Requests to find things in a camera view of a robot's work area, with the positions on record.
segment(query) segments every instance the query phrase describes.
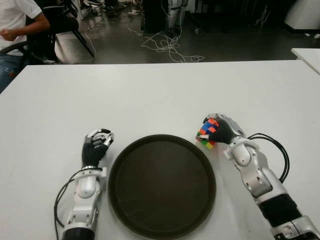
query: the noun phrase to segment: white t-shirt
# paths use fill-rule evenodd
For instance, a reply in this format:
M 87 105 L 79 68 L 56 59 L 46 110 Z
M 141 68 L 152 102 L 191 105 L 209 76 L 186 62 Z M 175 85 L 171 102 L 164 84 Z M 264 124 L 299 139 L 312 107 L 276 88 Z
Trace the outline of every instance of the white t-shirt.
M 26 16 L 34 19 L 41 12 L 34 0 L 0 0 L 0 30 L 23 28 L 26 26 Z M 6 41 L 0 36 L 0 50 L 26 40 L 27 36 L 18 36 L 14 41 Z M 14 50 L 9 54 L 21 55 L 21 52 Z

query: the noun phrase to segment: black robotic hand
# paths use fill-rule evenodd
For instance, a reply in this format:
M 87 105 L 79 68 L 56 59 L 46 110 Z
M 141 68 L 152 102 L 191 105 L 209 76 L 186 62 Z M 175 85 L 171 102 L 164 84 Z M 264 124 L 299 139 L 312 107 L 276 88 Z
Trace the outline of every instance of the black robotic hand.
M 82 167 L 98 167 L 113 141 L 114 134 L 103 128 L 86 135 L 82 148 Z
M 209 114 L 203 120 L 203 123 L 205 124 L 210 119 L 215 121 L 216 131 L 211 134 L 200 135 L 200 138 L 217 143 L 230 144 L 235 137 L 246 137 L 239 125 L 226 115 L 219 113 Z

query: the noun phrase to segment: person's arm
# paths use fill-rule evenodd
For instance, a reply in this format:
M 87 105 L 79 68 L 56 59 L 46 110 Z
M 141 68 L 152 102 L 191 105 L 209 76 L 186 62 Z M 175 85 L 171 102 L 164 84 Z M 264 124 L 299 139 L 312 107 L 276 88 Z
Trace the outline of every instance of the person's arm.
M 37 34 L 50 29 L 50 23 L 43 13 L 36 16 L 34 20 L 34 23 L 21 28 L 2 29 L 0 30 L 0 36 L 6 41 L 14 41 L 18 36 Z

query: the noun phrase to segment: jeans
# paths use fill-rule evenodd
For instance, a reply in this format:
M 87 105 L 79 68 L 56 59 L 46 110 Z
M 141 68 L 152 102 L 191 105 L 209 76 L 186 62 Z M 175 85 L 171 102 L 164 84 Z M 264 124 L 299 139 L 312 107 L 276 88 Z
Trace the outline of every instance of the jeans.
M 0 53 L 0 94 L 18 75 L 22 56 Z

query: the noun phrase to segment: gray floor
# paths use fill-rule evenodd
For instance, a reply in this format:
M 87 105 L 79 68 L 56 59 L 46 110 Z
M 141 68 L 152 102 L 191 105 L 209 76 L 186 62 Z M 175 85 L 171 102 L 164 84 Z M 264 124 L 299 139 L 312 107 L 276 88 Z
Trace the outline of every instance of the gray floor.
M 146 38 L 137 36 L 141 25 L 140 17 L 128 18 L 121 13 L 118 20 L 107 21 L 105 17 L 89 15 L 79 20 L 83 36 L 92 41 L 96 50 L 93 59 L 72 33 L 58 36 L 56 52 L 65 64 L 145 64 L 173 63 L 167 52 L 156 52 L 141 44 Z M 178 43 L 178 51 L 184 56 L 199 55 L 203 62 L 224 61 L 261 61 L 261 60 L 294 60 L 291 48 L 320 48 L 320 39 L 304 34 L 292 34 L 283 28 L 265 25 L 257 27 L 235 26 L 228 33 L 221 31 L 213 21 L 210 32 L 201 30 L 194 33 L 195 25 L 186 20 L 182 28 L 182 36 Z M 182 58 L 172 54 L 176 61 Z

